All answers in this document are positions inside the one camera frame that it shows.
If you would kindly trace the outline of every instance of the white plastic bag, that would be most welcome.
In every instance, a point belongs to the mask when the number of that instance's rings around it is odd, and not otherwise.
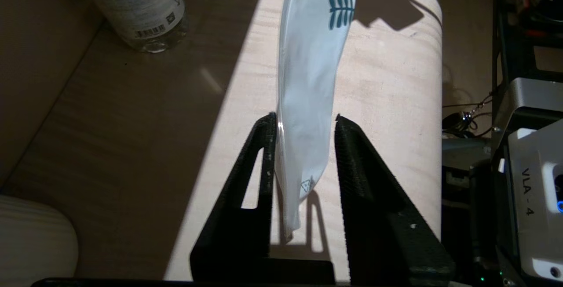
[[[285,0],[281,15],[276,177],[286,238],[328,163],[336,69],[355,0]]]

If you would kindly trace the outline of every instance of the barcode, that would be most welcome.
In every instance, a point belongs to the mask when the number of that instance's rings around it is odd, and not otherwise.
[[[143,30],[143,31],[135,31],[135,34],[138,37],[147,37],[147,36],[155,36],[163,33],[165,31],[165,25],[159,25],[158,27],[153,27],[152,29]]]

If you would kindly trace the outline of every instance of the plastic water bottle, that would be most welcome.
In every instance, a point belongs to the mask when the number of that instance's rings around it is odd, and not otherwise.
[[[187,32],[183,0],[94,0],[115,32],[139,51],[159,53]]]

